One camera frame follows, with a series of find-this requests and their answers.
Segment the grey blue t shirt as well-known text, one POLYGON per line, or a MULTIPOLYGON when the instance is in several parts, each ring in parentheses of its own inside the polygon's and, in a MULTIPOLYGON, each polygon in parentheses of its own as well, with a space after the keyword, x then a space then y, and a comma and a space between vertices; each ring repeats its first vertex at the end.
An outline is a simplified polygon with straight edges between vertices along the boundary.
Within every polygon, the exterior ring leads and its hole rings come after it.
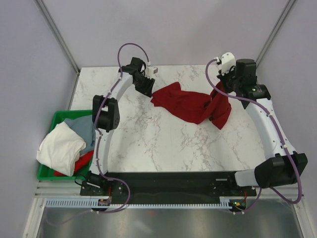
POLYGON ((85 141, 86 147, 80 151, 81 156, 94 150, 95 129, 92 122, 92 115, 76 119, 65 119, 64 122, 85 141))

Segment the left aluminium frame post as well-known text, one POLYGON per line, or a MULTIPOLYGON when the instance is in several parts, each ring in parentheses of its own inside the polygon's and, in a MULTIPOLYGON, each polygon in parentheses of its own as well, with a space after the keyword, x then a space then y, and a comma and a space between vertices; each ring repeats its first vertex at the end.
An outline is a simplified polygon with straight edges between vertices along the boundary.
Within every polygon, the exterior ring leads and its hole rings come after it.
POLYGON ((58 29, 58 26, 56 25, 52 15, 50 14, 45 2, 43 0, 34 0, 35 4, 39 8, 41 14, 43 15, 46 23, 48 24, 50 31, 54 35, 55 39, 57 40, 57 43, 61 47, 63 53, 65 54, 68 62, 71 64, 73 70, 75 71, 76 75, 79 76, 80 74, 80 68, 78 64, 76 63, 69 47, 67 46, 61 32, 58 29))

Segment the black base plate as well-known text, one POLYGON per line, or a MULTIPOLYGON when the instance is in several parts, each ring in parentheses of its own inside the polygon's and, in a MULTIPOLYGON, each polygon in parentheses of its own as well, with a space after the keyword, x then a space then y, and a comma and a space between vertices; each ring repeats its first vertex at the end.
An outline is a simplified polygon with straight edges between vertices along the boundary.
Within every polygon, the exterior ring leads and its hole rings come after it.
POLYGON ((215 202, 221 197, 254 197, 249 186, 239 187, 235 172, 118 172, 111 179, 107 195, 123 204, 135 202, 215 202))

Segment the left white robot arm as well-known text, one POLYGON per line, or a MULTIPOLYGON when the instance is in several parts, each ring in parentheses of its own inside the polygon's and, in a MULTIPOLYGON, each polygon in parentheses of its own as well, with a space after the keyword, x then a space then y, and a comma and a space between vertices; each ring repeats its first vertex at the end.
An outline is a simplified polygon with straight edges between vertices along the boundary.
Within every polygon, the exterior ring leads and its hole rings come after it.
POLYGON ((92 122, 96 131, 96 142, 93 159, 82 182, 80 195, 103 196, 107 195, 109 181, 104 178, 108 172, 108 155, 114 130, 120 122, 119 100, 130 87, 147 97, 152 96, 155 80, 152 75, 158 68, 140 58, 133 57, 130 64, 121 66, 117 79, 104 95, 93 97, 92 122))

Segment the white t shirt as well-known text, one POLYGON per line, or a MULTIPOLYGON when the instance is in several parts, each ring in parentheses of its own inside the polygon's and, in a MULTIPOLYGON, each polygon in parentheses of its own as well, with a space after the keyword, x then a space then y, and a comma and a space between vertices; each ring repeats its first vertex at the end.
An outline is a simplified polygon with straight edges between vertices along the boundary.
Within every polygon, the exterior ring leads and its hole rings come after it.
POLYGON ((37 151, 37 161, 63 175, 72 176, 80 151, 86 142, 65 122, 59 123, 46 135, 37 151))

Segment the bright red t shirt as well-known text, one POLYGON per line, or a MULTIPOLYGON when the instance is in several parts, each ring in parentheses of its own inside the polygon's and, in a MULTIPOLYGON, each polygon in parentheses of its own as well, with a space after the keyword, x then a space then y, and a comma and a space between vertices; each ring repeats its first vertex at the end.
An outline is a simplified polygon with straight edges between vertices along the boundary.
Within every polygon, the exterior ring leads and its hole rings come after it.
MULTIPOLYGON (((84 166, 89 164, 90 160, 93 157, 93 154, 94 154, 94 151, 91 150, 91 151, 87 152, 86 154, 79 157, 79 160, 75 163, 73 175, 75 173, 77 173, 81 168, 83 168, 84 166)), ((54 171, 53 175, 57 176, 57 177, 70 177, 71 176, 71 175, 62 174, 58 171, 54 171)))

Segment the green plastic bin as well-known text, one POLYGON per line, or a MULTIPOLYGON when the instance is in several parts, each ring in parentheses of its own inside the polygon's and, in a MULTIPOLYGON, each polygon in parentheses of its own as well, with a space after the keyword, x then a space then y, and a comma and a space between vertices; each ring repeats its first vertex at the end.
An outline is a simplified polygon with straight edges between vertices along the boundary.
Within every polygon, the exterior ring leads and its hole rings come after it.
MULTIPOLYGON (((70 111, 57 111, 55 112, 52 122, 49 128, 49 132, 51 132, 55 126, 61 122, 63 122, 65 119, 77 119, 80 117, 92 115, 92 110, 70 110, 70 111)), ((74 176, 68 177, 68 176, 55 176, 54 170, 40 164, 37 172, 37 179, 38 180, 74 180, 77 176, 85 176, 87 172, 89 171, 89 166, 91 164, 92 159, 88 164, 83 166, 81 169, 79 169, 74 176)))

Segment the dark red t shirt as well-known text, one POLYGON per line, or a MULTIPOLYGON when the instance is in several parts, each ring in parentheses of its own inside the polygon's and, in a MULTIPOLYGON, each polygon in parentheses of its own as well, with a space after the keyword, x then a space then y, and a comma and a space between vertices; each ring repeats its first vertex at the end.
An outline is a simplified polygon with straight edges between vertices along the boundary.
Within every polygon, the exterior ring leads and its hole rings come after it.
POLYGON ((212 90, 209 95, 183 91, 178 82, 154 92, 151 102, 155 107, 163 107, 186 122, 200 124, 208 119, 218 129, 224 127, 231 113, 228 97, 216 90, 212 90))

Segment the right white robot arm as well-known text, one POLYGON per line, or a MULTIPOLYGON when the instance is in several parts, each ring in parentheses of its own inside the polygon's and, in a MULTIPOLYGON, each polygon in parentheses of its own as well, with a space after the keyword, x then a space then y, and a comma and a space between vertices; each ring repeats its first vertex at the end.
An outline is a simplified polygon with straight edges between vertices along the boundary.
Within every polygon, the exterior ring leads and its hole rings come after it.
POLYGON ((235 92, 241 97, 241 104, 253 120, 260 135, 265 161, 252 170, 238 171, 235 178, 227 182, 228 192, 240 194, 245 186, 269 188, 295 184, 296 172, 301 174, 308 163, 304 153, 296 149, 286 138, 274 113, 267 87, 257 83, 257 65, 253 59, 235 59, 232 53, 225 53, 217 59, 221 66, 220 79, 226 93, 235 92))

